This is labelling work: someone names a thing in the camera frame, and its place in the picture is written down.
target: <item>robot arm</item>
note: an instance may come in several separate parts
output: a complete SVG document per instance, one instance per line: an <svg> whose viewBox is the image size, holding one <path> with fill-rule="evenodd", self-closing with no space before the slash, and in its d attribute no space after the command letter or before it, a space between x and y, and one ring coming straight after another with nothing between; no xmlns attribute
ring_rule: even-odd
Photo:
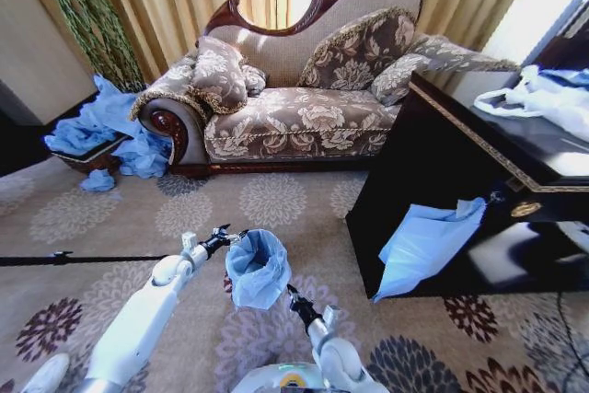
<svg viewBox="0 0 589 393"><path fill-rule="evenodd" d="M366 371L354 346L335 335L340 310L336 306L327 306L323 315L319 315L312 302L292 285L287 287L291 310L303 320L313 346L313 359L329 385L350 393L388 393Z"/></svg>
<svg viewBox="0 0 589 393"><path fill-rule="evenodd" d="M86 378L77 391L122 391L149 360L178 303L180 290L219 248L240 241L247 233L228 235L227 228L216 228L201 243L192 232L182 235L180 254L158 262L144 287L129 298L110 323L92 351Z"/></svg>

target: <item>black cable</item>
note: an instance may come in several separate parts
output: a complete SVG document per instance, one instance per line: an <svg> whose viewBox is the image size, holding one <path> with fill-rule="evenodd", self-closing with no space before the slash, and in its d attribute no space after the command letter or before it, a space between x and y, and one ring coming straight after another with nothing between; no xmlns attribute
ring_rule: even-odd
<svg viewBox="0 0 589 393"><path fill-rule="evenodd" d="M585 377L589 380L589 370L587 370L587 367L585 366L585 363L583 362L583 358L581 357L579 352L577 352L577 348L574 346L574 341L572 340L571 326L569 326L569 322L567 321L567 318L564 316L564 312L562 311L562 292L559 292L559 294L556 298L556 306L557 306L557 309L559 310L559 315L560 315L560 319L562 320L562 324L564 324L564 329L567 332L567 339L569 340L569 347L571 347L572 353L574 354L575 358L577 358L577 364L581 367Z"/></svg>
<svg viewBox="0 0 589 393"><path fill-rule="evenodd" d="M0 257L0 267L63 266L89 262L157 261L167 255L138 257L71 257L72 252L56 252L49 257Z"/></svg>

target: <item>basket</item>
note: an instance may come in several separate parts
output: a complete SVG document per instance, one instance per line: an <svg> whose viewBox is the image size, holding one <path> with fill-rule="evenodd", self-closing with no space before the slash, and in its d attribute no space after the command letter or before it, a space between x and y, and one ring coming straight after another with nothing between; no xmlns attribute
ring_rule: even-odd
<svg viewBox="0 0 589 393"><path fill-rule="evenodd" d="M119 169L121 160L117 156L112 156L111 153L114 152L119 144L128 138L127 135L120 133L113 141L99 144L82 156L72 156L63 152L54 151L52 151L52 154L60 157L70 168L84 174L89 174L94 169L107 169L109 173L113 173Z"/></svg>

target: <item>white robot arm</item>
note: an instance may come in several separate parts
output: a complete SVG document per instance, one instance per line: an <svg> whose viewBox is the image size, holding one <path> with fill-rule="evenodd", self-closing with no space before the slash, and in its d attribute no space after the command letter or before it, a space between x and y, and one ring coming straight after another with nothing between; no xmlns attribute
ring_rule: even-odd
<svg viewBox="0 0 589 393"><path fill-rule="evenodd" d="M110 323L92 351L86 378L77 391L122 391L149 360L178 303L180 290L219 248L239 242L247 233L228 235L228 227L216 228L209 239L198 244L192 232L182 235L180 254L159 261L144 287L129 298Z"/></svg>
<svg viewBox="0 0 589 393"><path fill-rule="evenodd" d="M291 296L291 310L305 324L317 365L267 365L249 372L232 393L278 393L281 391L280 387L291 385L317 392L388 393L363 367L354 346L336 336L340 310L336 306L327 306L323 315L319 315L313 308L313 303L301 296L290 284L288 293Z"/></svg>

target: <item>throw pillow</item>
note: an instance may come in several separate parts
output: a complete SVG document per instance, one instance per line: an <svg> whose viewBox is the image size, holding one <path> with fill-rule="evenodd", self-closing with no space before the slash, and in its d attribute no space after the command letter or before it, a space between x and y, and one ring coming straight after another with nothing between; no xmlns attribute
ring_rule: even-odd
<svg viewBox="0 0 589 393"><path fill-rule="evenodd" d="M307 61L298 85L327 89L366 89L405 53L415 19L398 8L360 17L324 39Z"/></svg>
<svg viewBox="0 0 589 393"><path fill-rule="evenodd" d="M246 89L249 97L257 97L261 91L266 87L266 80L268 76L261 69L244 64L241 66L244 79L246 81Z"/></svg>
<svg viewBox="0 0 589 393"><path fill-rule="evenodd" d="M426 71L432 59L419 54L405 54L399 57L385 71L380 73L370 86L370 92L385 106L392 106L409 93L411 73Z"/></svg>
<svg viewBox="0 0 589 393"><path fill-rule="evenodd" d="M432 66L443 71L518 71L520 67L509 60L497 60L452 43L444 36L421 34L409 48L432 59Z"/></svg>
<svg viewBox="0 0 589 393"><path fill-rule="evenodd" d="M191 80L191 95L205 101L217 114L232 114L247 104L248 92L241 72L242 56L233 46L202 36Z"/></svg>

